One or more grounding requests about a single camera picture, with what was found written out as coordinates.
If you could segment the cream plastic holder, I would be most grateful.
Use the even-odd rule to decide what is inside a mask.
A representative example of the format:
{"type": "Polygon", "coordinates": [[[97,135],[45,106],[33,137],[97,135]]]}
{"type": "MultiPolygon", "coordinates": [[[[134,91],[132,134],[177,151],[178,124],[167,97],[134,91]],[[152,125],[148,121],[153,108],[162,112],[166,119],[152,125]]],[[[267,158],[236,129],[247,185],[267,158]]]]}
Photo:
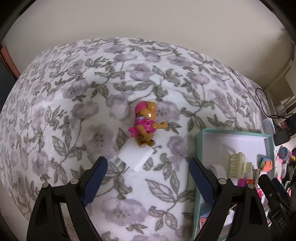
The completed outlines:
{"type": "Polygon", "coordinates": [[[243,179],[244,174],[253,171],[252,163],[246,161],[246,156],[242,152],[230,155],[229,178],[243,179]]]}

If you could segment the pink foam piece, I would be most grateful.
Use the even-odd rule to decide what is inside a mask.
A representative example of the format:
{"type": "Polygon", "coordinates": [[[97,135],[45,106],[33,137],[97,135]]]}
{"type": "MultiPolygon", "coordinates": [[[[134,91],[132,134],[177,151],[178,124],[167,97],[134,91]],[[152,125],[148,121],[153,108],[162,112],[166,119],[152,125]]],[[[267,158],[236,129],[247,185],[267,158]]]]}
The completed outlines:
{"type": "Polygon", "coordinates": [[[206,221],[207,221],[207,217],[205,217],[205,216],[202,216],[202,217],[199,218],[198,224],[199,224],[199,229],[200,230],[202,229],[202,227],[204,226],[206,221]]]}

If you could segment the greek pattern box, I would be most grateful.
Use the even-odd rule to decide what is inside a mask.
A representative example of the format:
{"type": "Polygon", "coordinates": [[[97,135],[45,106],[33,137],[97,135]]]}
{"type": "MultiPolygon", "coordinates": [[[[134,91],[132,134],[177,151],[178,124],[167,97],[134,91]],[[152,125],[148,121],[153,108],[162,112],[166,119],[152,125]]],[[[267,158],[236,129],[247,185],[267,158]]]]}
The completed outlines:
{"type": "Polygon", "coordinates": [[[261,170],[259,168],[255,168],[253,170],[252,180],[253,180],[253,184],[255,187],[257,187],[257,185],[258,185],[258,179],[260,177],[260,172],[261,172],[261,170]]]}

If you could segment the white tape roll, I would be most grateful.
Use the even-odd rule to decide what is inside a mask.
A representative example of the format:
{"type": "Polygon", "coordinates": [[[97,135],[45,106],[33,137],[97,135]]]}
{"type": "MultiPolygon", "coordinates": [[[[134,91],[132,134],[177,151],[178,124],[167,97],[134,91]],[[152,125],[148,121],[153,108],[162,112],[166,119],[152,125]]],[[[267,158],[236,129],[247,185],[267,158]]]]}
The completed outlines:
{"type": "Polygon", "coordinates": [[[206,169],[212,171],[217,179],[223,178],[223,179],[227,180],[227,178],[228,178],[225,169],[221,165],[209,164],[206,166],[206,169]]]}

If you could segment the orange blue foam toy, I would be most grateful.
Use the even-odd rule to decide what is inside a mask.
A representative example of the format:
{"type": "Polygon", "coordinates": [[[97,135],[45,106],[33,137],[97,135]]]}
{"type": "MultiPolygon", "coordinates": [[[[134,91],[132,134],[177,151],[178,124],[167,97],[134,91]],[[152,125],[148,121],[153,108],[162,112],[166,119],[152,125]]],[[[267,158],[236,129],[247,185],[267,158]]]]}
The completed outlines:
{"type": "Polygon", "coordinates": [[[273,160],[270,158],[260,157],[258,164],[261,172],[269,172],[273,169],[273,160]]]}

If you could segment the round blue sticker badge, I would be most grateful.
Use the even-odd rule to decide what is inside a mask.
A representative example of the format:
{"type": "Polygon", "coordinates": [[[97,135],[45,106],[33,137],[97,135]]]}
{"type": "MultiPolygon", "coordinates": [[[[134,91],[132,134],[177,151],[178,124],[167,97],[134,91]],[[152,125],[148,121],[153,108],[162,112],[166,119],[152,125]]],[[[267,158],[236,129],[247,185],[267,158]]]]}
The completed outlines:
{"type": "Polygon", "coordinates": [[[277,155],[282,161],[287,162],[290,160],[292,153],[287,147],[280,146],[277,155]]]}

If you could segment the teal white box tray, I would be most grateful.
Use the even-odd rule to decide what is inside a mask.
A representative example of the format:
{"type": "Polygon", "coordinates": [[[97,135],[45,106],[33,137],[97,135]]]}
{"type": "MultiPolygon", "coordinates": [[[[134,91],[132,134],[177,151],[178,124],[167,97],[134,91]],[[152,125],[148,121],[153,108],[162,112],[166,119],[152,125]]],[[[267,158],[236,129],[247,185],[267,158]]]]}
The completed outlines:
{"type": "MultiPolygon", "coordinates": [[[[246,156],[246,161],[252,163],[253,170],[259,168],[259,158],[266,157],[273,161],[274,158],[274,146],[273,142],[269,139],[269,136],[265,136],[260,133],[227,131],[218,129],[204,129],[196,135],[196,157],[202,162],[204,167],[207,165],[221,165],[226,171],[228,177],[230,155],[242,152],[246,156]]],[[[247,184],[252,184],[252,174],[244,174],[243,179],[227,178],[231,179],[234,185],[245,187],[247,184]]],[[[259,186],[255,187],[257,194],[259,195],[259,186]]],[[[268,211],[267,199],[260,197],[262,206],[264,208],[265,215],[268,211]]],[[[236,205],[231,207],[228,211],[226,221],[224,223],[222,232],[219,235],[218,240],[226,240],[236,205]]],[[[192,240],[195,240],[199,229],[199,218],[205,216],[208,218],[212,206],[207,204],[201,196],[199,190],[196,188],[196,201],[194,206],[194,231],[192,234],[192,240]]]]}

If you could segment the white power bank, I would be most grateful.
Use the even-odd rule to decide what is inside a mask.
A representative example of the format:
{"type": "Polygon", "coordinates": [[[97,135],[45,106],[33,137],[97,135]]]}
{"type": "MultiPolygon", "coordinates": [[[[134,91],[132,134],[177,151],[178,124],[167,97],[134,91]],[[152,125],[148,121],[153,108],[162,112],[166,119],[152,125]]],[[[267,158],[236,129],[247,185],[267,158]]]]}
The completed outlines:
{"type": "Polygon", "coordinates": [[[275,128],[273,124],[273,120],[270,118],[266,118],[263,120],[263,130],[264,135],[267,137],[269,136],[269,139],[274,143],[273,135],[275,134],[275,128]]]}

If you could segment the white eraser block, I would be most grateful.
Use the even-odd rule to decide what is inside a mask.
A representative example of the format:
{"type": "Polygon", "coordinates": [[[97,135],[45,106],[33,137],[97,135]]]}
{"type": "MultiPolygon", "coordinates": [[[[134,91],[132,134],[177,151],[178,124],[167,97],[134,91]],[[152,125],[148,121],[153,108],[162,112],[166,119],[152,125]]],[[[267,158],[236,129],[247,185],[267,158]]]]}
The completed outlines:
{"type": "Polygon", "coordinates": [[[139,171],[153,152],[150,146],[140,147],[134,138],[129,138],[118,151],[117,156],[131,169],[139,171]]]}

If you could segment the cream wooden shelf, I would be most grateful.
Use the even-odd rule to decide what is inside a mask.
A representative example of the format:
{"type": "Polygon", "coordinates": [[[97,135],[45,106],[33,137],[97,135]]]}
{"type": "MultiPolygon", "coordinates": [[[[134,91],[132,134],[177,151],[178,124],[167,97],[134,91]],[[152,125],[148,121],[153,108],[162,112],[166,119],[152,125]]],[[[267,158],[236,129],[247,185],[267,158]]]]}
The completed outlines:
{"type": "Polygon", "coordinates": [[[295,113],[295,61],[293,59],[264,92],[267,95],[271,114],[288,116],[295,113]]]}

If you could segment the floral purple blanket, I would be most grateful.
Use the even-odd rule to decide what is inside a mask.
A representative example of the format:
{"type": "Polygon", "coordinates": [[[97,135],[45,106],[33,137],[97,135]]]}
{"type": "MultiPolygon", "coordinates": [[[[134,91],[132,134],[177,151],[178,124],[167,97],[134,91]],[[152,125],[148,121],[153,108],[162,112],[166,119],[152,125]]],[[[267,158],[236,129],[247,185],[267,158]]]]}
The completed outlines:
{"type": "Polygon", "coordinates": [[[263,133],[258,85],[181,46],[100,38],[41,52],[1,111],[1,181],[29,219],[41,185],[67,184],[98,157],[108,171],[86,208],[104,240],[188,240],[195,135],[205,128],[263,133]],[[158,106],[152,156],[139,171],[118,157],[141,101],[158,106]]]}

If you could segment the brown pink dog figurine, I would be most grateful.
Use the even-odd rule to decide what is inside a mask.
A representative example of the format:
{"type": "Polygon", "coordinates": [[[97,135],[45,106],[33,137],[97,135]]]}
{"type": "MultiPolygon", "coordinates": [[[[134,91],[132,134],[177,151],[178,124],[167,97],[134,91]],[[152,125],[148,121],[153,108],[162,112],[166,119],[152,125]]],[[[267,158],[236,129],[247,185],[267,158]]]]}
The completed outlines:
{"type": "Polygon", "coordinates": [[[157,104],[152,101],[142,101],[134,108],[135,120],[132,127],[128,129],[131,138],[135,138],[139,147],[154,145],[154,133],[159,129],[166,129],[168,123],[163,121],[157,123],[157,104]]]}

